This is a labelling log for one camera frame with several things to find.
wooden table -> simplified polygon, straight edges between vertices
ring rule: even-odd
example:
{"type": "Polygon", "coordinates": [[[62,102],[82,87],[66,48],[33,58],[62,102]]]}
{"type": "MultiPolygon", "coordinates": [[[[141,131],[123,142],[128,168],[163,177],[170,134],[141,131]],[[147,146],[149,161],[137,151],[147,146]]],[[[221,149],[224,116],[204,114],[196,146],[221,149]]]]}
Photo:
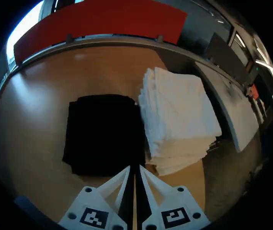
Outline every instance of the wooden table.
{"type": "MultiPolygon", "coordinates": [[[[144,73],[156,66],[165,69],[153,50],[112,46],[55,54],[15,74],[0,98],[0,177],[8,190],[58,222],[83,186],[106,182],[74,175],[62,162],[69,102],[93,94],[137,101],[144,73]]],[[[201,160],[160,178],[185,185],[204,210],[201,160]]]]}

black towel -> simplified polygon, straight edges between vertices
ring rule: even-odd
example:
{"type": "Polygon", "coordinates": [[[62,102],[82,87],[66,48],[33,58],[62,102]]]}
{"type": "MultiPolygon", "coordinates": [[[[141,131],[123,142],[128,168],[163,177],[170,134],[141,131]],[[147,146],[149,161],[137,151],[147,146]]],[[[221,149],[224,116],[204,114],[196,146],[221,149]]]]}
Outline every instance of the black towel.
{"type": "Polygon", "coordinates": [[[69,104],[63,161],[78,175],[114,176],[145,164],[144,124],[133,99],[91,95],[69,104]]]}

orange object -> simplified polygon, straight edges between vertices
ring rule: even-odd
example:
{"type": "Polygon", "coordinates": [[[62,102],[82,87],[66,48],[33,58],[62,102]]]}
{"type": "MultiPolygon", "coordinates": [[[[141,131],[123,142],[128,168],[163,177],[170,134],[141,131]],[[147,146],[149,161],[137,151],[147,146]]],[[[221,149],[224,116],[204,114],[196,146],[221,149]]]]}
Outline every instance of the orange object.
{"type": "Polygon", "coordinates": [[[163,35],[176,44],[187,14],[151,0],[85,0],[47,16],[14,45],[16,63],[72,38],[95,34],[127,34],[149,38],[163,35]]]}
{"type": "Polygon", "coordinates": [[[253,96],[254,100],[258,99],[258,90],[255,87],[255,84],[252,85],[251,90],[251,95],[253,96]]]}

stack of white towels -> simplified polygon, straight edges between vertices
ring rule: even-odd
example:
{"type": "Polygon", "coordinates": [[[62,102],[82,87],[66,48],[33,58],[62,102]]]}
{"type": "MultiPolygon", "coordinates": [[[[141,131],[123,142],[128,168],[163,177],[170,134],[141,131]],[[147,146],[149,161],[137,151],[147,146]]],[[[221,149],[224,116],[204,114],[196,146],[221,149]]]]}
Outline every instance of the stack of white towels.
{"type": "Polygon", "coordinates": [[[221,129],[201,79],[156,67],[147,70],[143,83],[139,105],[150,149],[146,162],[162,176],[205,157],[221,129]]]}

ceiling light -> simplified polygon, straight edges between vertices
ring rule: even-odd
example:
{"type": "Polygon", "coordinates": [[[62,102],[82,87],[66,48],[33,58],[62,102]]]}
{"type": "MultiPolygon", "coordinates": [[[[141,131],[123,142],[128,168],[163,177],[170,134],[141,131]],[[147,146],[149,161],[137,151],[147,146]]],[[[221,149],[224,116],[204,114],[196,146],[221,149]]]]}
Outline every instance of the ceiling light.
{"type": "Polygon", "coordinates": [[[273,67],[271,67],[270,65],[268,65],[267,63],[261,61],[261,60],[255,60],[255,63],[258,63],[262,66],[265,66],[266,68],[270,69],[273,72],[273,67]]]}
{"type": "Polygon", "coordinates": [[[57,11],[57,2],[58,2],[58,0],[56,1],[56,4],[54,5],[54,12],[57,11]]]}
{"type": "Polygon", "coordinates": [[[260,53],[260,55],[262,56],[262,58],[265,60],[265,62],[268,64],[268,60],[267,60],[267,58],[265,57],[265,55],[263,54],[263,52],[259,49],[259,48],[257,48],[257,51],[260,53]]]}
{"type": "Polygon", "coordinates": [[[236,34],[237,38],[239,39],[239,41],[241,42],[241,44],[243,45],[244,48],[246,48],[245,43],[243,42],[243,40],[240,38],[240,36],[238,34],[236,34]]]}
{"type": "Polygon", "coordinates": [[[236,43],[239,45],[239,47],[243,48],[243,46],[236,39],[234,39],[234,41],[236,41],[236,43]]]}

